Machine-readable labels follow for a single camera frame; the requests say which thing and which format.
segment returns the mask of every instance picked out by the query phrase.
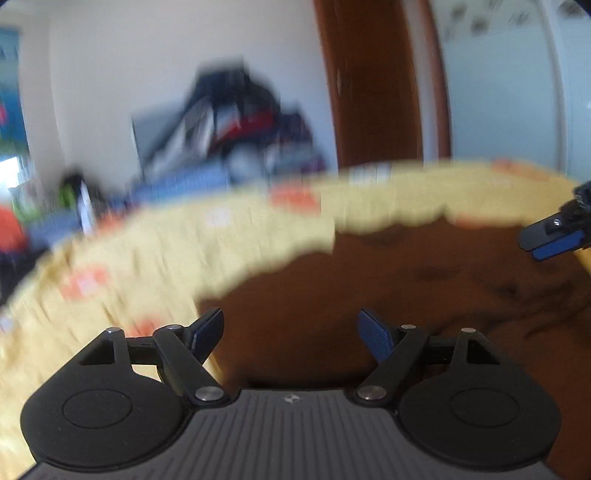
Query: dark wood surface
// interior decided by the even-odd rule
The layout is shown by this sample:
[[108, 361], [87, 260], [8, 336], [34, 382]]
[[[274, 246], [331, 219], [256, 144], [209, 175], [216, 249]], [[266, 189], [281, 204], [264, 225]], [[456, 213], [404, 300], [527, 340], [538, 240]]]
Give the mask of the dark wood surface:
[[199, 311], [223, 309], [213, 353], [229, 391], [359, 384], [375, 367], [356, 318], [454, 337], [483, 332], [554, 397], [562, 429], [548, 464], [591, 478], [591, 277], [573, 254], [535, 262], [520, 228], [461, 230], [438, 220], [367, 236], [337, 233], [331, 254], [304, 255], [247, 280]]

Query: black robotic claw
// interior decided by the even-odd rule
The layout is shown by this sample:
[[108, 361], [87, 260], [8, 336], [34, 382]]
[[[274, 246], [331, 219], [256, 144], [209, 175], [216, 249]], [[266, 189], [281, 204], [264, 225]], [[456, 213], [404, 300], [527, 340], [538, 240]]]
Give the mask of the black robotic claw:
[[[367, 311], [358, 327], [378, 367], [352, 395], [235, 398], [202, 366], [222, 337], [221, 310], [149, 338], [108, 329], [26, 403], [38, 465], [23, 479], [557, 478], [543, 460], [558, 408], [483, 335], [438, 338]], [[132, 364], [156, 365], [163, 383]], [[449, 368], [422, 380], [434, 364]]]
[[542, 261], [556, 255], [591, 247], [591, 182], [573, 191], [574, 200], [558, 213], [525, 228], [519, 246]]

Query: wooden door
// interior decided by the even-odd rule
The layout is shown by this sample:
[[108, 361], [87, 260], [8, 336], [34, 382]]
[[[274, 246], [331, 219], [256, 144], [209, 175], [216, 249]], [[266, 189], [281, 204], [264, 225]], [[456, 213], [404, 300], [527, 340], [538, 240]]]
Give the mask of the wooden door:
[[423, 156], [401, 0], [316, 0], [339, 167]]

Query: yellow blanket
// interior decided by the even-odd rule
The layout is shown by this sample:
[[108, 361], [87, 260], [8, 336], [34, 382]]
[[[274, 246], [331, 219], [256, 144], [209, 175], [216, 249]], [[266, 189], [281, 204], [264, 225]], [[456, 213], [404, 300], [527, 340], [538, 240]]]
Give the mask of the yellow blanket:
[[[331, 251], [335, 230], [416, 225], [442, 213], [528, 223], [556, 212], [573, 186], [508, 163], [368, 167], [273, 194], [249, 189], [146, 209], [118, 229], [73, 239], [40, 262], [0, 313], [0, 480], [33, 462], [19, 427], [24, 402], [104, 328], [140, 336], [187, 325], [196, 300], [303, 253]], [[209, 368], [216, 373], [215, 359]]]

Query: blue poster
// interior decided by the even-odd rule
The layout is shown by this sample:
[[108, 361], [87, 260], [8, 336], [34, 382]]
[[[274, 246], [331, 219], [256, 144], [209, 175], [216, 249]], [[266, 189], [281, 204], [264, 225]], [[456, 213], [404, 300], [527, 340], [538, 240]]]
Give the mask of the blue poster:
[[0, 28], [0, 160], [28, 152], [18, 88], [18, 32]]

